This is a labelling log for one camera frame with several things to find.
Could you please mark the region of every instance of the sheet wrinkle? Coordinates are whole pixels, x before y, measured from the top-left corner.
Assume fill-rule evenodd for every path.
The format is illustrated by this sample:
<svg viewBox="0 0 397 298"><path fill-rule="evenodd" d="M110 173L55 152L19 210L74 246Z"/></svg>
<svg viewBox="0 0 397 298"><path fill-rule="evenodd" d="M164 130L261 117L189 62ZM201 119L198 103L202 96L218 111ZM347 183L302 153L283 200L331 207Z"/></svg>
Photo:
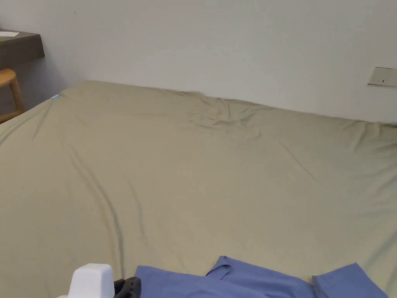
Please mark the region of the sheet wrinkle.
<svg viewBox="0 0 397 298"><path fill-rule="evenodd" d="M397 244L397 230L393 234L391 234L386 239L386 241L383 241L382 245L376 251L371 253L363 268L369 269L370 267L372 267L380 257L385 255L386 252L393 247L393 244Z"/></svg>
<svg viewBox="0 0 397 298"><path fill-rule="evenodd" d="M37 128L36 128L36 131L35 131L35 133L33 134L32 140L34 140L35 137L37 136L37 133L39 132L40 127L43 125L43 123L44 123L45 119L47 118L48 113L49 113L49 111L50 111L50 109L51 109L51 107L52 107L52 105L53 105L53 103L54 103L54 100L53 100L53 99L49 99L49 101L50 101L50 104L48 105L46 111L44 112L43 117L40 119L40 122L39 122L39 124L37 125Z"/></svg>
<svg viewBox="0 0 397 298"><path fill-rule="evenodd" d="M295 157L295 155L288 149L287 146L285 146L276 136L269 134L272 138L274 138L288 153L289 155L295 160L295 162L304 170L315 182L321 183L310 173L301 163L300 161Z"/></svg>
<svg viewBox="0 0 397 298"><path fill-rule="evenodd" d="M144 225L144 221L143 221L142 203L141 203L140 199L138 198L138 194L135 190L135 187L132 185L131 181L127 180L127 183L131 190L132 198L137 206L138 225L139 225L139 230L141 232L141 240L144 241L145 246L148 246L148 238L145 233L145 225Z"/></svg>
<svg viewBox="0 0 397 298"><path fill-rule="evenodd" d="M396 285L397 285L397 265L394 266L393 272L391 273L389 281L385 286L384 292L391 293L393 287L396 287Z"/></svg>
<svg viewBox="0 0 397 298"><path fill-rule="evenodd" d="M37 113L34 113L33 115L29 116L28 118L26 118L25 120L19 122L18 124L16 124L11 130L9 130L5 136L0 140L0 146L8 139L8 137L15 132L18 128L20 128L23 124L25 124L26 122L28 122L30 119L34 118L36 115L40 114L41 111L43 111L46 108L46 106L44 106L42 109L40 109L39 111L37 111Z"/></svg>
<svg viewBox="0 0 397 298"><path fill-rule="evenodd" d="M368 127L367 127L368 123L361 122L360 124L361 124L361 131L354 136L353 141L350 145L350 150L352 150L354 153L357 153L357 148L363 144L364 139L368 135Z"/></svg>
<svg viewBox="0 0 397 298"><path fill-rule="evenodd" d="M77 152L77 150L71 145L70 145L70 149L74 153L76 161L79 163L79 165L83 169L85 169L85 171L87 172L90 180L96 186L96 189L99 191L99 193L101 194L102 198L105 200L106 204L109 207L109 210L110 210L110 213L111 213L111 216L112 216L112 220L113 220L113 224L114 224L114 228L116 230L116 237L117 237L118 249L119 249L119 254L120 254L119 261L120 261L121 277L124 278L125 277L124 242L123 242L123 234L122 234L122 231L121 231L121 228L120 228L120 222L119 222L119 219L118 219L117 212L116 212L116 210L115 210L115 208L114 208L114 206L112 204L112 201L109 198L109 195L107 194L107 192L105 191L105 189L101 185L101 183L98 180L98 178L95 176L95 174L92 172L92 170L85 164L85 162L82 160L82 158L79 155L79 153Z"/></svg>

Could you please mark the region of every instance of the beige bed sheet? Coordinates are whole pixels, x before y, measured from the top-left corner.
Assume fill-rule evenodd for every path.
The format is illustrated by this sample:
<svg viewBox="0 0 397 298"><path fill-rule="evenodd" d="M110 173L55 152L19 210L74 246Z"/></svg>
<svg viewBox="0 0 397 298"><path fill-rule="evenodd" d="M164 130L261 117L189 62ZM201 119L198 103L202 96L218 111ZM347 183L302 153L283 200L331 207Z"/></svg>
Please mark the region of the beige bed sheet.
<svg viewBox="0 0 397 298"><path fill-rule="evenodd" d="M89 81L0 125L0 165L2 297L219 255L302 278L358 262L397 297L391 125Z"/></svg>

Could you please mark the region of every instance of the paper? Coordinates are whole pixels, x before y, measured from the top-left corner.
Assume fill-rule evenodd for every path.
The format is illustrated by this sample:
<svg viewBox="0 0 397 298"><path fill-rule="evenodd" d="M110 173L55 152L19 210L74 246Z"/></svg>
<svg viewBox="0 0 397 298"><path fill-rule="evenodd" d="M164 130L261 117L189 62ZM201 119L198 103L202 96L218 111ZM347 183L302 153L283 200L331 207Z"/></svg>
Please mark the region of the paper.
<svg viewBox="0 0 397 298"><path fill-rule="evenodd" d="M15 37L18 34L19 34L19 32L0 31L0 37Z"/></svg>

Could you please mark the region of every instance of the shirt sleeve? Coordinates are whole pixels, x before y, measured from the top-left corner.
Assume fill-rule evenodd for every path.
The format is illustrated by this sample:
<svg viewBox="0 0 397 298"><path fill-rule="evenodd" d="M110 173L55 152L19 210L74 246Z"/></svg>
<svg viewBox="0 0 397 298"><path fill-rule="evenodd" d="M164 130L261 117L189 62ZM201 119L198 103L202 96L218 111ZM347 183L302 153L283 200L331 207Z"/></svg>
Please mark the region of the shirt sleeve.
<svg viewBox="0 0 397 298"><path fill-rule="evenodd" d="M316 298L387 298L357 264L313 276Z"/></svg>

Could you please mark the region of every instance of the wooden desk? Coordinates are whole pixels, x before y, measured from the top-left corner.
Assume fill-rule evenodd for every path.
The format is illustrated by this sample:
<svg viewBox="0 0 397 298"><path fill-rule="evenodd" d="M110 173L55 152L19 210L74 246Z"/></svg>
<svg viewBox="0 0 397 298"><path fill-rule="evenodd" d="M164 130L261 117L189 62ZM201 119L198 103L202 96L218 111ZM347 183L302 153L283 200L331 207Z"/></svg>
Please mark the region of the wooden desk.
<svg viewBox="0 0 397 298"><path fill-rule="evenodd" d="M20 32L15 37L0 37L0 70L43 57L44 49L39 34Z"/></svg>

